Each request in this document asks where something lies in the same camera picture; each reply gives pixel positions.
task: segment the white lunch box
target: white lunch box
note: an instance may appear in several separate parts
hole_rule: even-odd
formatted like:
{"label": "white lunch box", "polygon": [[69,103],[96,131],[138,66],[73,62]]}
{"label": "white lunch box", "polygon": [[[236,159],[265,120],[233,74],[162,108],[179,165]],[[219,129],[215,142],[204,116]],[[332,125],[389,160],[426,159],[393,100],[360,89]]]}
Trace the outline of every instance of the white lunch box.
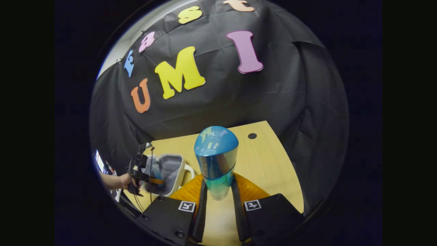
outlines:
{"label": "white lunch box", "polygon": [[[150,174],[150,161],[151,156],[147,156],[147,166],[144,173]],[[153,155],[153,163],[158,164],[161,173],[161,179],[164,180],[164,184],[158,186],[156,184],[150,185],[150,192],[155,196],[164,196],[169,197],[173,193],[175,193],[182,186],[182,180],[184,179],[185,171],[190,171],[191,179],[194,179],[195,173],[192,167],[185,164],[184,158],[182,155],[178,154],[162,154],[158,158],[156,155]],[[146,191],[145,185],[141,186],[143,191]]]}

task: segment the black cable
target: black cable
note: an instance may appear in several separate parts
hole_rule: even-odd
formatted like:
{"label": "black cable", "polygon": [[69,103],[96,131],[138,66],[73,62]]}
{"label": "black cable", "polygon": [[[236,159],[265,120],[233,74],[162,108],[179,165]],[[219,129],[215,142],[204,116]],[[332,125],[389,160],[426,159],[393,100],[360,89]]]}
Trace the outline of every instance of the black cable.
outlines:
{"label": "black cable", "polygon": [[[129,170],[128,170],[129,177],[131,178],[131,182],[132,182],[131,164],[132,164],[133,158],[135,158],[135,155],[134,155],[134,157],[131,158],[131,161],[129,162]],[[139,204],[138,198],[136,197],[136,195],[135,194],[133,194],[133,195],[134,195],[134,198],[135,198],[135,202],[137,203],[138,208],[140,209],[140,212],[143,213],[144,212],[144,208],[142,208],[142,206]]]}
{"label": "black cable", "polygon": [[[152,145],[152,148],[150,149],[152,151],[152,159],[150,160],[149,186],[152,184],[151,181],[152,181],[153,149],[154,147]],[[150,189],[149,189],[149,193],[150,193],[150,204],[152,204],[152,191]]]}

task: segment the table surface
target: table surface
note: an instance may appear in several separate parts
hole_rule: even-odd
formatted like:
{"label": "table surface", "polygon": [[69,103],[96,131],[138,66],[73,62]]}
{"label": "table surface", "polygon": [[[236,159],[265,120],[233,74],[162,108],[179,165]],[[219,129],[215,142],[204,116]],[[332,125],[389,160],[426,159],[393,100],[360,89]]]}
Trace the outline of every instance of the table surface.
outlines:
{"label": "table surface", "polygon": [[[267,121],[261,121],[239,127],[229,128],[238,138],[238,153],[234,172],[242,175],[270,195],[283,194],[288,201],[303,213],[302,190],[296,172]],[[255,133],[255,139],[248,135]],[[153,141],[154,155],[165,153],[181,154],[185,163],[190,165],[196,175],[200,167],[194,154],[194,142],[198,134]],[[182,184],[190,181],[191,175],[185,172]],[[138,208],[132,194],[124,190],[126,196]],[[150,195],[141,190],[143,197],[138,197],[140,205],[146,209],[150,205]],[[238,240],[235,222],[232,191],[221,201],[215,201],[208,192],[206,221],[203,245],[241,245]]]}

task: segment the blue bottle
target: blue bottle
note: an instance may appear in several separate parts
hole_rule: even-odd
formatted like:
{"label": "blue bottle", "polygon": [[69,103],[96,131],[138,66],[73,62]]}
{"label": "blue bottle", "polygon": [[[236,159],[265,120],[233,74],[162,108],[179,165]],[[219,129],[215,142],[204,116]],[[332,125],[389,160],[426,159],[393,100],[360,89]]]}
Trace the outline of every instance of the blue bottle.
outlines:
{"label": "blue bottle", "polygon": [[237,137],[224,127],[208,127],[196,139],[194,153],[206,186],[215,200],[222,200],[229,193],[237,150]]}

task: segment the white wall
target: white wall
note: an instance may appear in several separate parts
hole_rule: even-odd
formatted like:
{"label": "white wall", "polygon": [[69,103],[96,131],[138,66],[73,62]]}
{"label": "white wall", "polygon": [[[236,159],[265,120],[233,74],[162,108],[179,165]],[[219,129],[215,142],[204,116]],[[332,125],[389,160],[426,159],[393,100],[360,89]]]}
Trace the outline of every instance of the white wall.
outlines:
{"label": "white wall", "polygon": [[115,64],[116,61],[120,61],[120,58],[123,58],[123,56],[126,54],[126,52],[128,51],[130,46],[131,46],[131,41],[128,40],[128,39],[127,40],[118,41],[114,45],[114,47],[111,49],[109,54],[106,56],[106,59],[103,62],[102,67],[100,68],[100,72],[99,72],[99,75],[97,76],[97,78],[99,78],[100,75],[105,70],[108,69],[108,67],[110,67],[113,64]]}

